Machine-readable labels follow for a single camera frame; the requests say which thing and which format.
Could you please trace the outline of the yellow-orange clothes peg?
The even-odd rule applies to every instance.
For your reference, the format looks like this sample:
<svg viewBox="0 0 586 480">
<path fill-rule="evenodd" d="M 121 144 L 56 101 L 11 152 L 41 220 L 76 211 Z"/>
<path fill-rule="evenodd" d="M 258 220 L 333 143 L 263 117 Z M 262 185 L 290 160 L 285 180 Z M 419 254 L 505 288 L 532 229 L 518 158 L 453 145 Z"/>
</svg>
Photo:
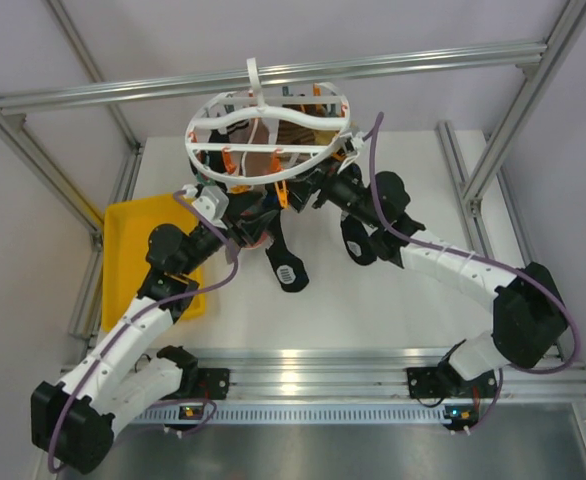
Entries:
<svg viewBox="0 0 586 480">
<path fill-rule="evenodd" d="M 276 181 L 274 183 L 275 193 L 279 202 L 279 205 L 282 209 L 287 209 L 289 207 L 289 192 L 287 187 L 287 182 L 285 180 Z"/>
</svg>

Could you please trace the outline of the black patterned sock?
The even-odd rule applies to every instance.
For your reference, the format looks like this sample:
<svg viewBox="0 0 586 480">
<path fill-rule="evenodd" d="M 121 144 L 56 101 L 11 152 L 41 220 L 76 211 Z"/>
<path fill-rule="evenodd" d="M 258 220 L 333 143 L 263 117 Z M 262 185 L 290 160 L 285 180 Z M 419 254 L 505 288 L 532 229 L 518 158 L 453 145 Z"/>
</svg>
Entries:
<svg viewBox="0 0 586 480">
<path fill-rule="evenodd" d="M 265 209 L 276 214 L 266 228 L 268 237 L 266 255 L 281 289 L 287 293 L 299 293 L 309 284 L 303 261 L 287 247 L 281 222 L 281 207 L 274 194 L 266 194 L 262 202 Z"/>
<path fill-rule="evenodd" d="M 360 266 L 368 266 L 377 260 L 364 225 L 355 217 L 343 212 L 340 219 L 342 239 L 349 257 Z"/>
</svg>

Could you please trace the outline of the white round clip hanger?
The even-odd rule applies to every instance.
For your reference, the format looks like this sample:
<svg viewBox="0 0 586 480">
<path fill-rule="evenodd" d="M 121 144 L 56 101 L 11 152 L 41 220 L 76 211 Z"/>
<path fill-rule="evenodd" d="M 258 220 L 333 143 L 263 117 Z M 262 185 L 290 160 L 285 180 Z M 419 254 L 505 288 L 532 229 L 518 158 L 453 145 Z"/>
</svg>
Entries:
<svg viewBox="0 0 586 480">
<path fill-rule="evenodd" d="M 313 83 L 310 93 L 267 89 L 257 61 L 247 60 L 249 87 L 223 92 L 193 116 L 185 132 L 195 175 L 233 193 L 287 183 L 325 160 L 344 170 L 359 156 L 363 134 L 351 120 L 347 96 L 331 82 Z"/>
</svg>

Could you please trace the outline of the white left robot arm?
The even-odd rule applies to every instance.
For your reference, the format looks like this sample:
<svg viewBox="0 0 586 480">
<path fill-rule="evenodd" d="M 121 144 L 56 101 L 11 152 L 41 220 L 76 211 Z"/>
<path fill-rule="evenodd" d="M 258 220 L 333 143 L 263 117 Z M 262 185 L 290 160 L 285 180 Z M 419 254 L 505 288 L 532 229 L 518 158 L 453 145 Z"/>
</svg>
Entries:
<svg viewBox="0 0 586 480">
<path fill-rule="evenodd" d="M 234 279 L 239 250 L 269 234 L 281 213 L 250 194 L 219 203 L 182 196 L 173 202 L 190 216 L 191 229 L 162 223 L 150 231 L 148 271 L 123 315 L 76 367 L 31 395 L 32 443 L 46 453 L 52 474 L 92 472 L 144 410 L 168 395 L 196 391 L 198 360 L 181 347 L 166 347 L 143 370 L 129 371 L 195 297 Z"/>
</svg>

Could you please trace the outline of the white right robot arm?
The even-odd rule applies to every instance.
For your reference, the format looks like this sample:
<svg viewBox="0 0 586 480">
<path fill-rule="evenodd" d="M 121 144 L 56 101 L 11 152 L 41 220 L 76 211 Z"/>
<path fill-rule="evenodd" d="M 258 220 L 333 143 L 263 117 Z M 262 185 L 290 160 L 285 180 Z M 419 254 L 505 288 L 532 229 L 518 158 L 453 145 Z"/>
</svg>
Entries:
<svg viewBox="0 0 586 480">
<path fill-rule="evenodd" d="M 533 369 L 569 327 L 546 267 L 531 262 L 517 269 L 446 243 L 407 214 L 410 196 L 394 172 L 380 171 L 366 185 L 357 167 L 316 169 L 286 188 L 297 211 L 330 202 L 345 221 L 359 224 L 345 239 L 356 247 L 354 258 L 425 274 L 491 314 L 489 330 L 457 343 L 438 362 L 439 396 L 463 396 L 480 376 L 507 365 Z"/>
</svg>

